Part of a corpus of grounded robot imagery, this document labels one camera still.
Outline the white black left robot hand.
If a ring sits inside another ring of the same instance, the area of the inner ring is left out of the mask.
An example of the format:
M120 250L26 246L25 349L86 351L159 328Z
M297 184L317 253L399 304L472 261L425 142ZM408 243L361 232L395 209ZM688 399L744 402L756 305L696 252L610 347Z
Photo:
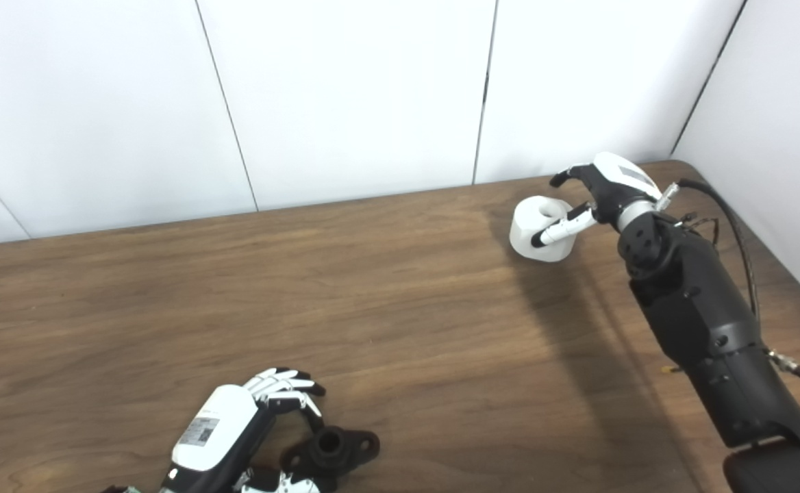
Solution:
M314 397L326 390L308 372L268 368L246 383L216 387L171 452L162 492L234 492L279 415L301 412L324 427Z

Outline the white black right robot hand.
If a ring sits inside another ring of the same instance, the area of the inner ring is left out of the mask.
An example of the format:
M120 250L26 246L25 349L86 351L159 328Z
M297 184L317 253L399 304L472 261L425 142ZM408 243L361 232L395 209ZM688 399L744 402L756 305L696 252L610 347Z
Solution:
M581 181L592 200L537 231L531 239L535 249L575 236L596 224L617 229L625 212L639 205L650 212L663 197L661 189L639 166L609 152L598 153L591 163L569 166L550 178L549 185L559 188L568 180Z

